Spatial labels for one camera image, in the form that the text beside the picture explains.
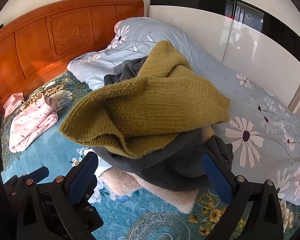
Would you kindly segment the cream fuzzy garment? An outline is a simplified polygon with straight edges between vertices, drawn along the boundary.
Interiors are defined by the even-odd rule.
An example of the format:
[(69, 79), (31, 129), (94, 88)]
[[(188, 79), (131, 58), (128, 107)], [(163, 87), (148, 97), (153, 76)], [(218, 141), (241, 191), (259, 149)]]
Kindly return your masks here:
[(198, 190), (177, 192), (163, 189), (148, 183), (136, 174), (128, 173), (115, 167), (104, 171), (99, 178), (117, 196), (131, 196), (137, 190), (146, 189), (176, 207), (179, 212), (186, 214), (192, 211), (199, 193)]

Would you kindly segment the dark grey garment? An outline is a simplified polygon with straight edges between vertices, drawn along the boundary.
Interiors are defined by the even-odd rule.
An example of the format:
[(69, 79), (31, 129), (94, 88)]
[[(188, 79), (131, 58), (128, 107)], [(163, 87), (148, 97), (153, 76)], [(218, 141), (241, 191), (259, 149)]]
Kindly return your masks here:
[(109, 165), (172, 191), (198, 190), (209, 183), (202, 167), (203, 154), (210, 152), (227, 168), (234, 159), (231, 144), (215, 135), (203, 140), (198, 129), (181, 133), (163, 149), (138, 159), (111, 153), (104, 147), (93, 150)]

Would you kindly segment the olive green knit sweater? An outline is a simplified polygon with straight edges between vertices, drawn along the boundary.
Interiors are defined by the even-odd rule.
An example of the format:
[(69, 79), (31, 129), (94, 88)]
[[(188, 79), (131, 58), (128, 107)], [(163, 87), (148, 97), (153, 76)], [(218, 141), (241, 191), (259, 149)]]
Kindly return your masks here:
[(227, 122), (229, 112), (230, 99), (195, 74), (169, 41), (160, 41), (136, 77), (90, 92), (59, 130), (76, 143), (139, 158), (182, 132)]

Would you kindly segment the white glossy wardrobe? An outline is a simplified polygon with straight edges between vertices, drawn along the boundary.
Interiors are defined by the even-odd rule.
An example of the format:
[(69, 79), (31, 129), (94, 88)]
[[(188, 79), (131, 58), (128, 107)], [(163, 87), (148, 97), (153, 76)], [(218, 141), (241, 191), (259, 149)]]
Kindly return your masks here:
[(299, 110), (300, 8), (292, 0), (150, 0), (149, 15)]

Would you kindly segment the pink checkered cloth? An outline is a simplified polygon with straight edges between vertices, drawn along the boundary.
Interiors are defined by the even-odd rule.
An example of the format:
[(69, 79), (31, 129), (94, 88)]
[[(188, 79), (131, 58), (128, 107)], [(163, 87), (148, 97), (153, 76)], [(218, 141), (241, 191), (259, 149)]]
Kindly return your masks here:
[(3, 105), (3, 108), (5, 110), (4, 118), (7, 118), (23, 103), (24, 103), (23, 92), (12, 94)]

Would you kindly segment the pink folded garment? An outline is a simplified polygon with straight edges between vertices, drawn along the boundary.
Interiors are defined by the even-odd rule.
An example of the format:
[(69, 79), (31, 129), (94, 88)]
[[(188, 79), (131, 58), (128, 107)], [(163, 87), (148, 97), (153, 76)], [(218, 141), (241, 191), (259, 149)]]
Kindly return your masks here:
[(57, 121), (55, 100), (42, 96), (13, 119), (10, 127), (9, 150), (13, 153), (23, 152)]

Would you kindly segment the orange wooden headboard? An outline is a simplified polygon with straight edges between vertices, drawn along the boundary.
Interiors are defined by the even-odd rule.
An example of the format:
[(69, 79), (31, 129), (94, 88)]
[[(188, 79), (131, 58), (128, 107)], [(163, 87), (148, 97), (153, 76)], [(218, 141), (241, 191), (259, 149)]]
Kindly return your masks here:
[(144, 15), (143, 0), (63, 0), (0, 29), (0, 114), (14, 93), (29, 95), (87, 52), (107, 47), (117, 22)]

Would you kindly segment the teal floral bed blanket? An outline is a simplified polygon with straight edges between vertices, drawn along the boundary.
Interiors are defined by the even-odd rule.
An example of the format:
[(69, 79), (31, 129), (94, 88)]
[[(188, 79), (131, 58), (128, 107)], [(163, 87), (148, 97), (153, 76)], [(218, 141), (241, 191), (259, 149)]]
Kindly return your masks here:
[[(278, 190), (283, 235), (289, 239), (300, 224), (300, 119), (276, 96), (231, 71), (214, 81), (231, 99), (230, 121), (215, 127), (215, 134), (234, 146), (233, 172), (250, 180), (271, 179)], [(3, 180), (48, 167), (48, 180), (79, 164), (89, 148), (71, 142), (59, 124), (40, 135), (25, 151), (9, 150), (15, 110), (2, 124)], [(215, 190), (203, 187), (192, 211), (176, 207), (146, 189), (117, 196), (99, 178), (90, 202), (104, 226), (97, 239), (204, 239), (226, 210)]]

